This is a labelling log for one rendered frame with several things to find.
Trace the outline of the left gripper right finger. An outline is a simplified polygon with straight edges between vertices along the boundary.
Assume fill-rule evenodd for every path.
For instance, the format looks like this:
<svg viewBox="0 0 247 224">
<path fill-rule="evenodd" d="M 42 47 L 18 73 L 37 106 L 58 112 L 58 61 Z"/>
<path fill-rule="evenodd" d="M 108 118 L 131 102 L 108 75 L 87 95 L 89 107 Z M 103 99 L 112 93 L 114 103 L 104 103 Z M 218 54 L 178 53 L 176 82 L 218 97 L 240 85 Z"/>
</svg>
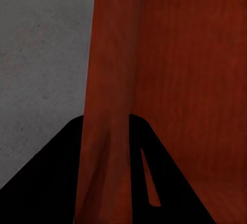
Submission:
<svg viewBox="0 0 247 224">
<path fill-rule="evenodd" d="M 129 115 L 133 224 L 216 224 L 149 123 Z M 161 206 L 149 203 L 143 149 Z"/>
</svg>

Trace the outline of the storage box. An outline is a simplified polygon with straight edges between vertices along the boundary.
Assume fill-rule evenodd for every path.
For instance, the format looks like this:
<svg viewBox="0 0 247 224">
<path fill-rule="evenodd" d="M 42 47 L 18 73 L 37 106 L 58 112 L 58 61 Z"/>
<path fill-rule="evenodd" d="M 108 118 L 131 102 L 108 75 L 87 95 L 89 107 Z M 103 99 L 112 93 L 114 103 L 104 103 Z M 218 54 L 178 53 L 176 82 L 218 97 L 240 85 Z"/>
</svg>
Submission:
<svg viewBox="0 0 247 224">
<path fill-rule="evenodd" d="M 130 114 L 216 224 L 247 224 L 247 0 L 94 0 L 73 224 L 133 224 Z"/>
</svg>

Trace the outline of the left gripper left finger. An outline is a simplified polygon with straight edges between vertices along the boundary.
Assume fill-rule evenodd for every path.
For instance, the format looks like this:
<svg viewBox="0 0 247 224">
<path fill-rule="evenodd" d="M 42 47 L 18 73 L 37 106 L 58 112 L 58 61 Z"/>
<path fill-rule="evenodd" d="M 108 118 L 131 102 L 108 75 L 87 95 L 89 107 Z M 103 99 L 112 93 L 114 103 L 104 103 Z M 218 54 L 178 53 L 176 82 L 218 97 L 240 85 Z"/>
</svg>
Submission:
<svg viewBox="0 0 247 224">
<path fill-rule="evenodd" d="M 71 120 L 0 189 L 0 224 L 74 223 L 83 117 Z"/>
</svg>

